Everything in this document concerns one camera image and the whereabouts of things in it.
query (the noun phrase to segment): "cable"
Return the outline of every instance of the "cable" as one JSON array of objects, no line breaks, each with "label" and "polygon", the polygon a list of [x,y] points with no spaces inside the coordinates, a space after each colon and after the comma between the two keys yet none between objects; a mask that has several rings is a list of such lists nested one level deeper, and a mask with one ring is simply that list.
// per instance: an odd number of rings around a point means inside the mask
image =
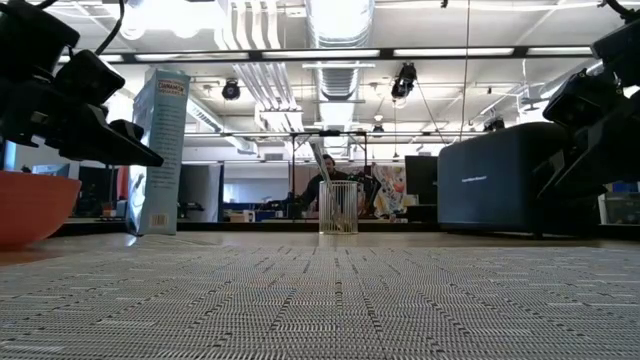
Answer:
[{"label": "cable", "polygon": [[467,105],[467,73],[469,70],[469,38],[471,37],[471,0],[467,0],[467,47],[464,58],[464,87],[462,88],[462,120],[460,121],[460,141],[462,141],[462,129],[464,129],[464,108]]},{"label": "cable", "polygon": [[440,129],[438,128],[438,123],[436,122],[436,119],[433,117],[433,113],[431,112],[431,107],[429,107],[429,104],[427,103],[427,98],[424,96],[424,93],[422,92],[422,86],[420,86],[420,82],[418,81],[418,77],[416,77],[416,84],[418,85],[418,90],[420,90],[420,95],[422,96],[422,101],[424,102],[424,106],[427,108],[427,112],[429,113],[429,117],[431,118],[431,122],[433,123],[433,126],[436,127],[436,131],[438,132],[438,135],[440,135],[440,140],[442,140],[442,143],[446,144],[446,141],[444,141],[444,137],[442,136],[442,134],[440,133]]},{"label": "cable", "polygon": [[393,158],[395,159],[398,157],[398,108],[395,106],[393,107],[393,132],[395,133],[393,141]]},{"label": "cable", "polygon": [[605,0],[605,2],[625,20],[640,19],[640,13],[625,8],[618,0]]},{"label": "cable", "polygon": [[36,5],[36,7],[38,9],[46,9],[49,6],[55,4],[56,2],[58,2],[58,0],[45,0],[45,1],[41,2],[40,4]]},{"label": "cable", "polygon": [[96,49],[96,55],[102,54],[102,52],[109,46],[109,44],[111,44],[113,39],[116,38],[116,35],[118,35],[118,31],[120,31],[120,28],[122,27],[122,20],[124,19],[124,0],[119,0],[118,3],[120,5],[120,18],[116,22],[116,25],[113,27],[113,29],[111,29],[111,32],[109,33],[107,38],[104,39],[102,44],[100,44],[100,46],[98,46],[98,48]]}]

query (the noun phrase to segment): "person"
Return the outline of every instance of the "person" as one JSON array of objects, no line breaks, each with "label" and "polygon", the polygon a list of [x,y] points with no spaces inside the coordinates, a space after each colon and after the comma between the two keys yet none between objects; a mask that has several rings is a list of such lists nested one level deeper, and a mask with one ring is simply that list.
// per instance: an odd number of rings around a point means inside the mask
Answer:
[{"label": "person", "polygon": [[[331,180],[347,180],[349,176],[346,173],[336,170],[336,162],[333,160],[331,155],[324,154],[322,155],[322,158],[324,159],[324,165],[327,167],[327,172],[329,173],[329,178]],[[318,194],[320,194],[320,183],[322,181],[324,181],[322,174],[318,174],[309,180],[307,189],[302,194],[305,206],[308,207],[318,198]]]}]

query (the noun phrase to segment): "exposed ductwork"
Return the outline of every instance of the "exposed ductwork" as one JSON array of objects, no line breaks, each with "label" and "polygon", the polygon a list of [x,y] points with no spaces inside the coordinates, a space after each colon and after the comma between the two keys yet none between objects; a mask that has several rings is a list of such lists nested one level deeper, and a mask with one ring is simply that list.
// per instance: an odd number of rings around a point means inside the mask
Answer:
[{"label": "exposed ductwork", "polygon": [[[225,7],[224,26],[214,35],[216,45],[221,50],[249,50],[253,48],[280,49],[278,39],[277,0],[239,0],[235,1],[236,23],[235,33],[231,7]],[[250,5],[251,41],[247,35],[248,9]],[[262,3],[266,4],[267,34],[266,40],[262,27]],[[238,78],[256,100],[255,122],[262,130],[276,132],[302,132],[302,110],[296,103],[293,90],[284,63],[249,63],[234,64],[233,69]],[[301,157],[312,157],[308,144],[302,144],[296,154]]]},{"label": "exposed ductwork", "polygon": [[[315,48],[362,48],[369,42],[374,0],[306,0],[311,44]],[[320,118],[325,128],[348,130],[358,96],[359,69],[316,69]],[[346,150],[343,138],[325,138],[334,155]]]},{"label": "exposed ductwork", "polygon": [[[218,115],[206,110],[206,107],[197,99],[189,97],[187,100],[187,114],[202,122],[213,132],[221,132],[223,130],[222,120]],[[225,140],[236,147],[238,154],[255,155],[258,153],[258,145],[253,141],[232,136],[226,137]]]}]

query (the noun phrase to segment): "ceiling duct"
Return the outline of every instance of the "ceiling duct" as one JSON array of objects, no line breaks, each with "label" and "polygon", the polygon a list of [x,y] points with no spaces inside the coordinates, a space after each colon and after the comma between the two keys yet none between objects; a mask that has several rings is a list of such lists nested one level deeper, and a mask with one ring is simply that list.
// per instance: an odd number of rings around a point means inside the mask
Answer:
[{"label": "ceiling duct", "polygon": [[[371,34],[374,0],[306,0],[309,37],[314,48],[364,48]],[[358,96],[360,69],[316,69],[318,111],[325,127],[348,130]],[[346,150],[346,139],[325,138],[330,153]]]},{"label": "ceiling duct", "polygon": [[[207,110],[197,99],[189,98],[187,100],[187,113],[205,124],[209,129],[215,133],[219,133],[224,128],[223,121],[218,115]],[[232,129],[224,128],[227,132],[235,132]],[[239,139],[235,137],[225,137],[225,140],[231,145],[235,146],[239,154],[243,155],[255,155],[258,153],[258,144],[252,141]]]}]

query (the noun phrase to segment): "computer monitor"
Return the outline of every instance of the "computer monitor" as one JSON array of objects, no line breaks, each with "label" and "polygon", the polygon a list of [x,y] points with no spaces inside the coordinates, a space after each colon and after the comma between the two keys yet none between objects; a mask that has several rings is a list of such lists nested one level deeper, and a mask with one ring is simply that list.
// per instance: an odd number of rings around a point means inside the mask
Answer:
[{"label": "computer monitor", "polygon": [[438,203],[438,157],[405,156],[407,194],[418,195],[420,204]]},{"label": "computer monitor", "polygon": [[33,174],[69,177],[69,170],[70,169],[71,169],[71,165],[70,164],[63,164],[63,165],[35,165],[35,166],[33,166],[33,169],[31,169],[31,172]]}]

